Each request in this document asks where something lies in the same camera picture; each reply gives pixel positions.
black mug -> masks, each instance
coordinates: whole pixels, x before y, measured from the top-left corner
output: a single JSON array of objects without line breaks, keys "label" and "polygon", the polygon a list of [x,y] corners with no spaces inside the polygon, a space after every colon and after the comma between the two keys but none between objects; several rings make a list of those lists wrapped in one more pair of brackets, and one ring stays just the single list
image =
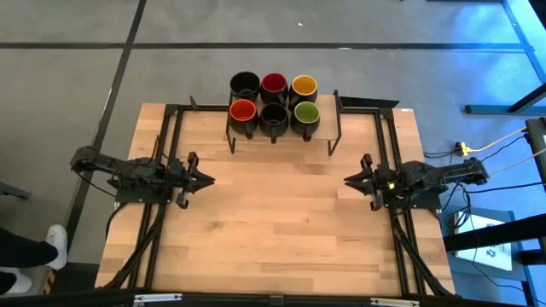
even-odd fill
[{"label": "black mug", "polygon": [[252,101],[240,99],[229,106],[229,125],[235,132],[246,135],[247,139],[253,139],[258,122],[258,110]]},{"label": "black mug", "polygon": [[312,76],[299,75],[292,81],[288,92],[288,110],[294,108],[303,101],[315,102],[318,95],[318,83]]},{"label": "black mug", "polygon": [[264,104],[276,102],[285,105],[288,98],[287,80],[277,72],[268,74],[262,79],[259,95]]},{"label": "black mug", "polygon": [[233,97],[252,102],[255,102],[256,98],[258,98],[259,86],[259,77],[252,72],[239,72],[229,81]]},{"label": "black mug", "polygon": [[321,112],[313,102],[303,101],[292,112],[290,126],[292,130],[304,138],[304,142],[311,140],[311,135],[317,131],[321,122]]},{"label": "black mug", "polygon": [[271,138],[271,144],[288,129],[287,109],[279,103],[265,105],[259,115],[259,129]]}]

mug handle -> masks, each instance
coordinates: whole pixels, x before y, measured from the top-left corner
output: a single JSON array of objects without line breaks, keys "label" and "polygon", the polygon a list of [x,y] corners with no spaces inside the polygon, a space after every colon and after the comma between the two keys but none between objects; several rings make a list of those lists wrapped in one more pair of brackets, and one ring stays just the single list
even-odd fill
[{"label": "mug handle", "polygon": [[276,127],[271,128],[271,144],[276,144]]},{"label": "mug handle", "polygon": [[309,142],[311,140],[310,126],[305,125],[304,128],[304,142]]},{"label": "mug handle", "polygon": [[247,135],[247,140],[252,140],[253,137],[254,137],[254,129],[253,127],[250,125],[250,123],[245,123],[245,134]]}]

mug rack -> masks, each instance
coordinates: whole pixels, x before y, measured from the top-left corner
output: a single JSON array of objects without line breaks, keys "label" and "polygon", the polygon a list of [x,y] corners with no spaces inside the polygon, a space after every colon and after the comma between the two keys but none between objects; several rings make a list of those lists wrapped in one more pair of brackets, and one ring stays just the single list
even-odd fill
[{"label": "mug rack", "polygon": [[[234,101],[233,94],[229,93],[229,105]],[[256,100],[256,108],[258,112],[261,112],[264,107],[264,103],[260,98]],[[334,90],[332,95],[319,95],[315,104],[318,106],[318,109],[321,112],[321,123],[318,126],[317,131],[312,134],[311,140],[321,140],[327,141],[328,144],[328,156],[334,154],[335,148],[338,146],[338,143],[341,139],[341,122],[340,122],[340,113],[341,113],[341,100],[338,96],[338,90]],[[229,150],[232,154],[235,153],[235,141],[237,137],[242,137],[247,140],[247,137],[244,134],[235,132],[229,125],[229,113],[226,115],[226,125],[225,125],[225,134],[228,137]],[[290,127],[282,135],[277,137],[279,142],[282,139],[300,139],[303,142],[303,137],[296,134],[292,131]],[[270,140],[268,136],[265,136],[264,133],[258,128],[254,131],[253,140]]]}]

metal bracket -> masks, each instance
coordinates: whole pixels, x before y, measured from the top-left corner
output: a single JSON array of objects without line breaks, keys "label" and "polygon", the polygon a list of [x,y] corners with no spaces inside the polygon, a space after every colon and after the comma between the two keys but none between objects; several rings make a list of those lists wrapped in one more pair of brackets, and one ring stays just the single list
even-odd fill
[{"label": "metal bracket", "polygon": [[270,305],[271,306],[283,306],[284,305],[284,296],[283,295],[270,295]]},{"label": "metal bracket", "polygon": [[166,105],[164,115],[165,116],[172,116],[172,115],[174,115],[174,114],[176,114],[178,112],[178,109],[179,109],[178,105],[172,105],[172,104]]},{"label": "metal bracket", "polygon": [[134,304],[172,302],[172,301],[182,300],[182,297],[183,295],[181,293],[135,295]]},{"label": "metal bracket", "polygon": [[372,298],[371,304],[388,307],[419,307],[418,301],[392,298]]},{"label": "metal bracket", "polygon": [[192,95],[189,96],[189,104],[191,105],[191,108],[194,109],[194,111],[197,111],[197,103],[195,103],[195,99]]},{"label": "metal bracket", "polygon": [[392,113],[391,108],[380,107],[379,108],[379,114],[381,114],[381,116],[383,116],[383,118],[385,118],[385,119],[394,120],[394,114]]}]

shoe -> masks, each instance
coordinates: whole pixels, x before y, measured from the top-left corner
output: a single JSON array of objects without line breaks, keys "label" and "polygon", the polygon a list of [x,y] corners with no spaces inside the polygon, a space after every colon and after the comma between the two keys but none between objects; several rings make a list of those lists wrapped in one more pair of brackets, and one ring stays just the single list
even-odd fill
[{"label": "shoe", "polygon": [[57,249],[57,258],[48,264],[51,269],[62,269],[67,264],[67,231],[61,225],[49,227],[48,236],[45,241]]},{"label": "shoe", "polygon": [[21,273],[16,268],[0,268],[0,272],[11,273],[15,275],[15,284],[6,292],[6,294],[21,294],[27,293],[32,287],[32,280]]}]

